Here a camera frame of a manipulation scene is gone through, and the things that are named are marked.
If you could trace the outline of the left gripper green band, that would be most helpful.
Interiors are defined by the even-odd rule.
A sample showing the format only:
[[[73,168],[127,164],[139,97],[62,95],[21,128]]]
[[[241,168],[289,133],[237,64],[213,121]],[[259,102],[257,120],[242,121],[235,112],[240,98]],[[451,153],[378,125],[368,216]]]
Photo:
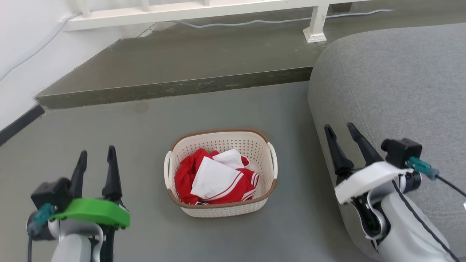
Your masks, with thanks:
[[[104,199],[82,198],[88,152],[83,150],[71,177],[74,199],[64,212],[49,220],[49,231],[58,244],[52,262],[113,262],[116,231],[130,226],[130,213],[120,202],[123,191],[115,146],[109,146]]]

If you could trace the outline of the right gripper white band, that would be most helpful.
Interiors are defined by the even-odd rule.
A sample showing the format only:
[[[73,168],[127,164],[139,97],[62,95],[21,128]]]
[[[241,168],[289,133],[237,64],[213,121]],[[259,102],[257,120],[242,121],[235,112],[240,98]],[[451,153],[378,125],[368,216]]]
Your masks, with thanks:
[[[353,123],[349,122],[347,128],[353,141],[359,146],[367,167],[354,173],[354,164],[340,148],[335,132],[329,124],[325,125],[328,149],[337,176],[335,194],[339,204],[351,203],[355,207],[366,238],[381,240],[388,234],[389,223],[373,205],[399,189],[400,176],[411,174],[414,170],[399,169],[382,162],[384,159]]]

